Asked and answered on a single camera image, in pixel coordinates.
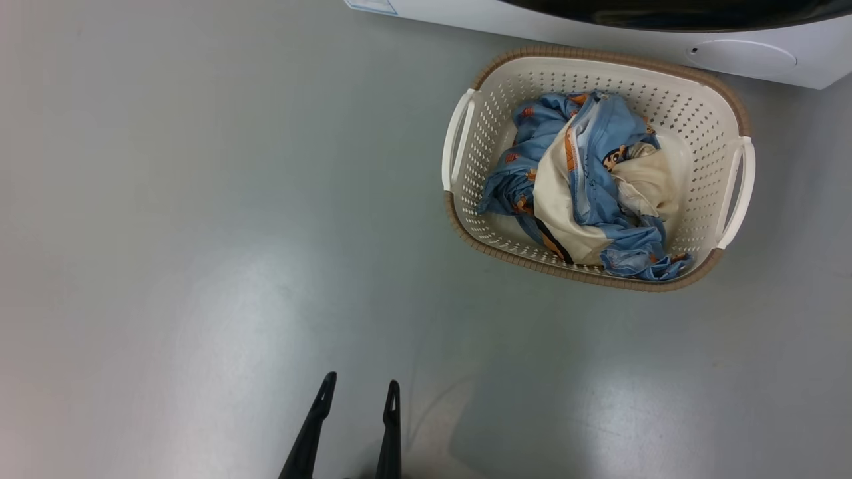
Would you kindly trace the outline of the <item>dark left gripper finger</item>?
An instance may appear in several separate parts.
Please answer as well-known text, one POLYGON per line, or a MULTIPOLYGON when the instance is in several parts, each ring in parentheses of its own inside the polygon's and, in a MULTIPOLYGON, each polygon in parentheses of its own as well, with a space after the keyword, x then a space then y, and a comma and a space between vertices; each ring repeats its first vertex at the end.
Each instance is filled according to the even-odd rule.
POLYGON ((337 373, 329 372, 323 378, 279 478, 314 478, 323 422, 331 412, 335 388, 337 373))
POLYGON ((385 406, 383 407, 384 434, 375 478, 401 478, 402 474, 402 441, 401 441, 401 387, 396 380, 391 380, 385 406))

